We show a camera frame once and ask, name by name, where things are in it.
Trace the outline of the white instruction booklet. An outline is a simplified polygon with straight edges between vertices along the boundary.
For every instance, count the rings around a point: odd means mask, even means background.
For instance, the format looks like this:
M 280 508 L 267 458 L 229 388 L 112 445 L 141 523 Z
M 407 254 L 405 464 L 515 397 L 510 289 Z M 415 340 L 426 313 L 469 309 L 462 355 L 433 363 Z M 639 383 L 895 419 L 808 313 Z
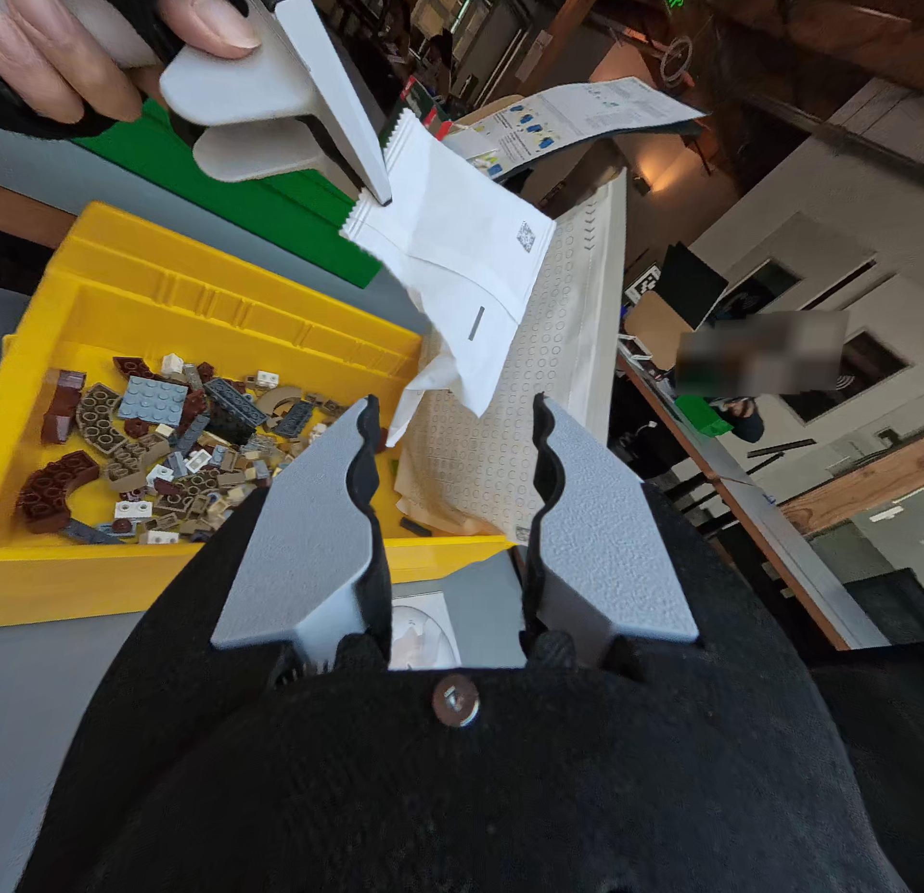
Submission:
M 443 592 L 395 597 L 389 669 L 450 670 L 460 667 L 456 634 Z

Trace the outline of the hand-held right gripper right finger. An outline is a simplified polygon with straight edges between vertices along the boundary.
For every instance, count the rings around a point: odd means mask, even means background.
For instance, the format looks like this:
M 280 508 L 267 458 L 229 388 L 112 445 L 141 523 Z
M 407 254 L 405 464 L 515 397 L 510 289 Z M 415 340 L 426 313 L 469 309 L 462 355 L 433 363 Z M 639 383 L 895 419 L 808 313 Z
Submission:
M 602 668 L 623 642 L 695 645 L 699 627 L 640 478 L 545 393 L 533 400 L 533 487 L 521 647 L 552 633 Z

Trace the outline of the grey desk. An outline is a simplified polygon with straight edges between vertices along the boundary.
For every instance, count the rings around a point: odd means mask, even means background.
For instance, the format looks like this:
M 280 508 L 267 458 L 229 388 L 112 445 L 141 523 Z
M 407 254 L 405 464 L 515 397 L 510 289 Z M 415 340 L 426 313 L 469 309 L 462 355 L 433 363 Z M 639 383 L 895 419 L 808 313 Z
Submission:
M 521 588 L 509 553 L 452 575 L 394 586 L 441 592 L 468 668 L 521 667 Z M 1 890 L 13 891 L 85 708 L 141 613 L 1 630 Z

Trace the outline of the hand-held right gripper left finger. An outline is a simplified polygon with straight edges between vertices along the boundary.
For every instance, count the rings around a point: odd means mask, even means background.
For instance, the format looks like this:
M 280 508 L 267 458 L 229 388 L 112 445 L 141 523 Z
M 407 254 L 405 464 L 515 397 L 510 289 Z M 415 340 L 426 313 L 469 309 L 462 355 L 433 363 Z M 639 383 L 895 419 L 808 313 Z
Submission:
M 379 400 L 347 409 L 272 483 L 211 644 L 288 643 L 332 666 L 346 636 L 370 637 L 388 663 L 392 586 L 372 506 L 379 484 Z

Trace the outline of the standing instruction sheet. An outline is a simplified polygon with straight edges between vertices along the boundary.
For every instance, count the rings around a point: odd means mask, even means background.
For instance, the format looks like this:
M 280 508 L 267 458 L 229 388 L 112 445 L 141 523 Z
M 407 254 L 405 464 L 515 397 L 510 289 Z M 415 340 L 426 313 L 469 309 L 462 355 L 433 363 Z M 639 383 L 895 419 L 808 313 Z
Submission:
M 479 121 L 456 122 L 443 144 L 503 183 L 586 142 L 636 132 L 697 135 L 704 117 L 699 109 L 627 77 L 511 98 Z

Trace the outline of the light grey square plate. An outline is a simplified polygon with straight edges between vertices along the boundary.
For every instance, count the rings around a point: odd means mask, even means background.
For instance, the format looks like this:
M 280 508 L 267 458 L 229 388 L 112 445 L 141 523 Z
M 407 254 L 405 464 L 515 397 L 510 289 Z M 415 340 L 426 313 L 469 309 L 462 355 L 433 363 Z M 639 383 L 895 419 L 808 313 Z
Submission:
M 117 410 L 121 420 L 177 428 L 181 423 L 188 388 L 174 383 L 132 376 Z

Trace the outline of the small green plastic bin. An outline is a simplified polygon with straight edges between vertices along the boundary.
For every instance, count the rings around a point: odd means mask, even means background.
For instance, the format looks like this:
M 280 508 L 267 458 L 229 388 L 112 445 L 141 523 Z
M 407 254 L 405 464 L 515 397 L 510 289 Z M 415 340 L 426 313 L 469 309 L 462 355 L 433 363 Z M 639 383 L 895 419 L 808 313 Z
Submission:
M 678 396 L 675 400 L 675 405 L 689 424 L 704 437 L 722 437 L 733 431 L 733 425 L 701 397 L 692 395 Z

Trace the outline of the bare plywood board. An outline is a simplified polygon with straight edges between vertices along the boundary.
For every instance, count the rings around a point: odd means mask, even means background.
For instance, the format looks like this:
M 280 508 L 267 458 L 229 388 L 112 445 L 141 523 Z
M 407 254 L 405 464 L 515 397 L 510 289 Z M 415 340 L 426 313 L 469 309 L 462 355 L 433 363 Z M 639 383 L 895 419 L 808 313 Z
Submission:
M 623 324 L 625 334 L 648 352 L 652 365 L 661 371 L 675 367 L 682 337 L 695 330 L 655 289 L 641 295 Z

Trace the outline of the long grey table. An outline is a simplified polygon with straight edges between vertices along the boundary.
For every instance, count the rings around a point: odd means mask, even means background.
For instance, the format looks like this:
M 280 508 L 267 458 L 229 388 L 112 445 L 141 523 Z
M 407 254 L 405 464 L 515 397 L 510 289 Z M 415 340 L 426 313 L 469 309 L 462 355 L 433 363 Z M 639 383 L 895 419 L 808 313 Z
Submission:
M 838 651 L 889 646 L 884 633 L 728 451 L 716 439 L 699 434 L 646 370 L 626 362 L 618 350 L 616 364 L 696 463 L 828 642 Z

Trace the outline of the small white paper bag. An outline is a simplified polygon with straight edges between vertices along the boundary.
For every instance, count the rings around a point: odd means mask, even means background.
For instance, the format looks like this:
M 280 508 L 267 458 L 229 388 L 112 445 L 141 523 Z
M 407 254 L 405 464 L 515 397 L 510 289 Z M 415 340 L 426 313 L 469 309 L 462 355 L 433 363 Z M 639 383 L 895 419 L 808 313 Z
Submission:
M 437 341 L 398 401 L 392 448 L 427 391 L 447 390 L 485 413 L 555 225 L 436 140 L 410 109 L 398 115 L 384 160 L 391 202 L 363 189 L 340 233 L 402 285 Z

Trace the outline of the pile of toy bricks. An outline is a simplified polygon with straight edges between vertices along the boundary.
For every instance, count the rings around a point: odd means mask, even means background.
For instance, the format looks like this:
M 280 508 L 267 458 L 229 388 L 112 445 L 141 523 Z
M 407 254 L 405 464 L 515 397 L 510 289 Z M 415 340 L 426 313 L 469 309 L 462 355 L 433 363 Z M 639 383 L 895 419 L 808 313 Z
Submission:
M 29 474 L 13 508 L 30 534 L 83 545 L 204 543 L 348 409 L 266 371 L 235 381 L 175 354 L 159 372 L 140 357 L 113 364 L 122 388 L 76 370 L 47 378 L 38 442 L 53 458 Z M 132 376 L 188 388 L 177 428 L 117 417 Z

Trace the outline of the yellow plastic bin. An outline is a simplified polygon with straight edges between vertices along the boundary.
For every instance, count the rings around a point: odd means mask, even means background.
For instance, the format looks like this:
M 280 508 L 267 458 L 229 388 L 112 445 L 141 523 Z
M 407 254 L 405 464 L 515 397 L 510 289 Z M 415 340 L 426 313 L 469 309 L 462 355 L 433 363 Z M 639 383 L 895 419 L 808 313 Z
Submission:
M 89 447 L 40 440 L 52 373 L 123 390 L 115 356 L 168 353 L 241 380 L 264 369 L 345 405 L 373 394 L 389 425 L 417 371 L 419 333 L 224 252 L 93 203 L 48 263 L 2 358 L 2 625 L 145 611 L 198 544 L 88 545 L 17 516 L 35 471 Z

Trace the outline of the person's left hand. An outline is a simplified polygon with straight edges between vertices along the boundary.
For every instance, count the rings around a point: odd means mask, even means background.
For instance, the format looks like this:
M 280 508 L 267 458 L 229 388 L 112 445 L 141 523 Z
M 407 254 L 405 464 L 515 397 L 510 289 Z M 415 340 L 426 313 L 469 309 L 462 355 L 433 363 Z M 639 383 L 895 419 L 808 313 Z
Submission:
M 241 0 L 106 0 L 157 58 L 180 44 L 240 59 L 260 37 Z M 2 11 L 2 129 L 62 139 L 134 122 L 160 70 L 121 69 L 62 0 L 5 0 Z

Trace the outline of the black foam panel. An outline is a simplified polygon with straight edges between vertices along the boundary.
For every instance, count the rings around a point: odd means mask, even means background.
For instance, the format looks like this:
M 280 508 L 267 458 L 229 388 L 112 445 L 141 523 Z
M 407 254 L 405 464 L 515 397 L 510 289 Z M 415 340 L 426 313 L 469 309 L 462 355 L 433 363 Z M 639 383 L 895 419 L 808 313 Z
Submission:
M 659 297 L 693 330 L 722 298 L 728 281 L 681 242 L 670 245 L 654 286 Z

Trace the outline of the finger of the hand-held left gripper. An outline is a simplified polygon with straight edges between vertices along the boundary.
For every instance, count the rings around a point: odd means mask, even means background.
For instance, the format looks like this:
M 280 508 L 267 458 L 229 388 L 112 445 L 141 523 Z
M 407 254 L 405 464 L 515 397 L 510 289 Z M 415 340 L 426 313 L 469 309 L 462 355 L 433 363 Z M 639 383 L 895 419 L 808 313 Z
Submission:
M 389 205 L 392 189 L 377 132 L 313 3 L 281 0 L 274 19 L 313 89 L 300 119 L 356 189 Z

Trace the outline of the large white paper bag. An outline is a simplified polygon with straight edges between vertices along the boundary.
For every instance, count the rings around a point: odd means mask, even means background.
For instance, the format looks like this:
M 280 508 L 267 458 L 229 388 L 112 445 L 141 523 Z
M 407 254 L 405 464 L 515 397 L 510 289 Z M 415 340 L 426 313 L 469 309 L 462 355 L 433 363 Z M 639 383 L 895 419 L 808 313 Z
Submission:
M 412 521 L 525 544 L 542 506 L 533 401 L 544 393 L 607 440 L 625 270 L 627 174 L 556 221 L 552 242 L 481 417 L 448 390 L 423 393 L 400 443 L 395 491 Z

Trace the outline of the red and green box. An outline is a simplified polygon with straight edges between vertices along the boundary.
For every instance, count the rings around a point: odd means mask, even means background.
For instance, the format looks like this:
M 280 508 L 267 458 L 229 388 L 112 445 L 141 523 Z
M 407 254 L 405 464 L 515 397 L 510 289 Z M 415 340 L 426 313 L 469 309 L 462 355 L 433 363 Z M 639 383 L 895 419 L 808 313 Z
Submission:
M 414 75 L 400 90 L 398 108 L 410 110 L 437 141 L 442 141 L 453 126 L 453 120 L 439 100 Z

